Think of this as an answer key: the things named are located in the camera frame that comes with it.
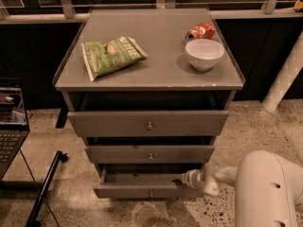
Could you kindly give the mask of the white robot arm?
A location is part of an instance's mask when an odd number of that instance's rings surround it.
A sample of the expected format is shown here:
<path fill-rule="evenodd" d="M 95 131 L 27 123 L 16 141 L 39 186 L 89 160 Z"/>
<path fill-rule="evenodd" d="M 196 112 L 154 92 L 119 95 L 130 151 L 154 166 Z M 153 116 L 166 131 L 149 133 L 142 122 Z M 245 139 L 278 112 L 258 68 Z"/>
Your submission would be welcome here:
<path fill-rule="evenodd" d="M 181 183 L 217 196 L 222 183 L 235 188 L 235 227 L 298 227 L 303 211 L 303 167 L 265 150 L 238 166 L 207 164 L 180 175 Z"/>

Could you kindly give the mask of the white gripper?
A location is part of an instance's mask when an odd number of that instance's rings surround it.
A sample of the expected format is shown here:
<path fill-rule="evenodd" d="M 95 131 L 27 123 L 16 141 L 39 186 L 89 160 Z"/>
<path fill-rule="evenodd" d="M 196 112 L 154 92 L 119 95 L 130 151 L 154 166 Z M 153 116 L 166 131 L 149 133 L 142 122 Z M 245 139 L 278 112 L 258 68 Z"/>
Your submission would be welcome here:
<path fill-rule="evenodd" d="M 206 164 L 203 169 L 191 169 L 185 174 L 179 175 L 179 181 L 188 187 L 198 189 L 203 194 L 218 196 L 220 192 L 219 182 L 214 174 L 217 167 Z"/>

